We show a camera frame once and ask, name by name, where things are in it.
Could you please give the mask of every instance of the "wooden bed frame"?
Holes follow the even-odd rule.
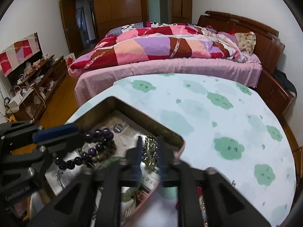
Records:
[[[254,32],[257,42],[254,53],[259,57],[263,69],[273,74],[278,61],[284,51],[285,45],[278,38],[279,32],[270,26],[257,22],[246,17],[222,13],[216,11],[206,11],[208,15],[201,15],[198,26],[212,26],[216,31]]]

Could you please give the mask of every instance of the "mint cloud bedsheet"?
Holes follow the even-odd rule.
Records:
[[[195,168],[217,168],[273,227],[288,215],[296,185],[294,159],[277,118],[255,91],[211,76],[132,76],[86,102],[68,122],[109,96],[180,134],[185,140],[181,159]],[[175,189],[158,189],[126,225],[176,227],[176,203]]]

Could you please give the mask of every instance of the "round sticker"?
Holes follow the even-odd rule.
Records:
[[[122,124],[117,124],[114,126],[114,132],[115,133],[121,133],[124,130],[124,127]]]

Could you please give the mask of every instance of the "pink bedsheet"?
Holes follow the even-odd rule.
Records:
[[[75,87],[78,106],[111,87],[120,79],[157,73],[187,73],[220,77],[255,88],[262,71],[261,62],[256,55],[247,56],[246,63],[226,59],[176,58],[150,60],[121,66],[96,69],[83,73]]]

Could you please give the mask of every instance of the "wooden wardrobe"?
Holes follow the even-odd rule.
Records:
[[[99,39],[113,28],[149,21],[148,0],[94,0],[94,11]],[[192,0],[171,0],[172,23],[191,23],[191,17]]]

